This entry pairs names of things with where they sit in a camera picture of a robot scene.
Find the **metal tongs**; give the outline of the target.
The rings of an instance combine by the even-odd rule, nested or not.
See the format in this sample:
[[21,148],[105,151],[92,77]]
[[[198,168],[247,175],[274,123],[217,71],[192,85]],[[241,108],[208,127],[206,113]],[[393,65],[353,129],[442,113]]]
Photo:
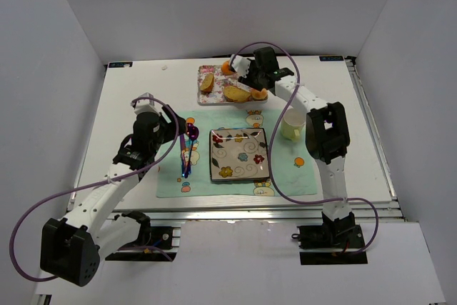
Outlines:
[[233,80],[232,81],[232,85],[239,88],[239,89],[243,89],[244,91],[247,91],[247,92],[250,92],[251,91],[251,87],[245,85],[245,84],[242,84],[241,82],[238,82],[237,80]]

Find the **orange glossy bread roll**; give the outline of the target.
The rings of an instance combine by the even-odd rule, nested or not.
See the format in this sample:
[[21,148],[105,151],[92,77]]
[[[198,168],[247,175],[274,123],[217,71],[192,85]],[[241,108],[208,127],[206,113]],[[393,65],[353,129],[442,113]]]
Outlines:
[[221,65],[221,72],[223,75],[226,75],[226,76],[230,76],[230,75],[233,75],[234,72],[232,71],[230,65],[229,65],[229,61],[225,61],[222,65]]

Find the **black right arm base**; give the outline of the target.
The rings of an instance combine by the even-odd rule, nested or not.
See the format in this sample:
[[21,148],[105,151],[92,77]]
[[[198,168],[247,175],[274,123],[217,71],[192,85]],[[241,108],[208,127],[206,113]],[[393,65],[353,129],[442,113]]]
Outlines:
[[298,227],[291,239],[298,243],[302,266],[332,266],[367,264],[365,241],[361,227],[350,213],[343,219],[330,220],[322,216],[320,225]]

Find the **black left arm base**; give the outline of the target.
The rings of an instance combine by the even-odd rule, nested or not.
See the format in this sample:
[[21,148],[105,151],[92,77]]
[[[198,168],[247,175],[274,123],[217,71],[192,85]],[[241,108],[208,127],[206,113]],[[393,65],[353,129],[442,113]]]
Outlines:
[[172,262],[176,258],[180,237],[177,227],[153,225],[147,215],[138,211],[116,214],[113,218],[115,222],[120,219],[133,219],[139,224],[139,235],[108,255],[106,261]]

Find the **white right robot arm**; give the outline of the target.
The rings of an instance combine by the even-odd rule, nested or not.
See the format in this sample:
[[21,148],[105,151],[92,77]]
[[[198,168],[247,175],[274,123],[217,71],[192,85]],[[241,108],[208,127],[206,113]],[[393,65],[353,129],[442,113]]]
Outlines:
[[301,83],[298,69],[280,68],[275,48],[274,44],[263,43],[252,59],[234,54],[229,65],[238,73],[242,84],[258,91],[270,91],[286,101],[287,109],[306,117],[305,144],[317,164],[323,192],[319,201],[323,223],[307,239],[321,246],[337,245],[343,232],[354,225],[344,175],[350,144],[346,111],[342,103],[328,103],[307,89]]

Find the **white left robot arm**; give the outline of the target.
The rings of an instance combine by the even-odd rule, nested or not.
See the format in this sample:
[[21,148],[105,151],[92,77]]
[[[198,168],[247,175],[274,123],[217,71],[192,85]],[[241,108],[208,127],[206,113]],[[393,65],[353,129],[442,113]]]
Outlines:
[[133,132],[124,138],[103,185],[95,186],[85,199],[61,219],[49,219],[42,229],[40,267],[77,286],[85,286],[99,264],[127,244],[148,237],[150,218],[138,211],[106,220],[118,203],[136,187],[146,166],[156,160],[162,144],[186,130],[186,120],[173,111],[137,115]]

